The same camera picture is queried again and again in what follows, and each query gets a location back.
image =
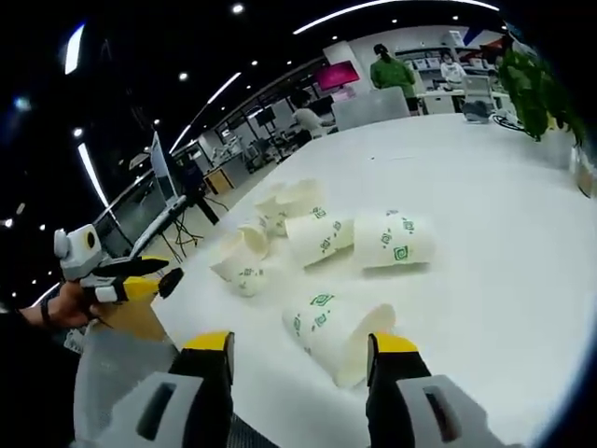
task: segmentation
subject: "chair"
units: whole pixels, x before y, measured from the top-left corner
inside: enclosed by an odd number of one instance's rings
[[[334,103],[332,110],[340,131],[410,117],[407,100],[400,87],[359,94],[350,100]]]

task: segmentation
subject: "green shirt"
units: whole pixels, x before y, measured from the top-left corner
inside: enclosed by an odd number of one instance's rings
[[[414,98],[414,75],[409,67],[397,59],[387,63],[379,60],[371,65],[371,81],[378,89],[401,87],[405,98]]]

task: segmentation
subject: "potted plant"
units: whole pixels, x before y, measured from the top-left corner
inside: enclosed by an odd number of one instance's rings
[[[558,129],[572,132],[576,145],[582,146],[582,122],[572,109],[565,89],[543,61],[532,54],[509,49],[499,65],[498,76],[524,130],[535,141],[540,142],[549,129]],[[562,151],[569,157],[570,147]]]
[[[583,151],[586,143],[581,119],[570,104],[563,85],[548,65],[533,54],[508,49],[499,64],[498,76],[516,108],[524,130],[537,142],[558,168],[570,167],[587,196],[597,191],[597,170]],[[575,147],[571,158],[572,146]]]

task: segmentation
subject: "computer monitor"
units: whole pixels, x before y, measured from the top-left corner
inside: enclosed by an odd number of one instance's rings
[[[344,61],[343,63],[334,63],[329,67],[322,68],[315,74],[315,79],[317,79],[317,83],[322,91],[326,91],[334,87],[343,86],[349,82],[358,81],[360,77],[356,73],[353,63]]]
[[[158,181],[158,187],[160,188],[161,195],[167,205],[176,202],[178,195],[176,194],[176,188],[170,175],[170,170],[166,163],[164,153],[161,150],[160,138],[158,133],[153,133],[153,142],[151,143],[151,166],[153,172],[156,175]]]
[[[267,107],[263,109],[263,112],[260,112],[256,116],[257,124],[259,126],[265,126],[267,123],[271,123],[276,119],[275,114],[273,113],[273,109],[271,107]]]

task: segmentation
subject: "ceiling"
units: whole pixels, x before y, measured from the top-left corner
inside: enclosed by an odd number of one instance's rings
[[[16,7],[14,15],[3,16],[0,219],[14,217],[15,225],[0,226],[2,253],[10,260],[0,271],[1,300],[28,303],[56,283],[54,230],[72,230],[102,210],[76,151],[79,141],[71,134],[75,127],[84,130],[83,139],[111,200],[139,174],[128,172],[128,162],[150,143],[153,120],[160,120],[160,138],[169,147],[237,72],[241,76],[205,109],[189,137],[219,122],[252,92],[292,67],[321,56],[333,35],[351,40],[396,27],[451,24],[454,15],[462,26],[501,31],[502,25],[496,13],[483,7],[411,1],[361,9],[293,35],[310,21],[360,2],[247,0],[240,15],[231,12],[233,3],[172,7],[171,2],[161,2],[62,11],[57,7],[51,20],[39,14],[30,17],[24,5]],[[79,66],[65,76],[65,45],[83,22]],[[188,74],[185,82],[178,79],[181,72]],[[31,107],[18,111],[17,97],[26,98]],[[19,203],[26,208],[16,217]]]

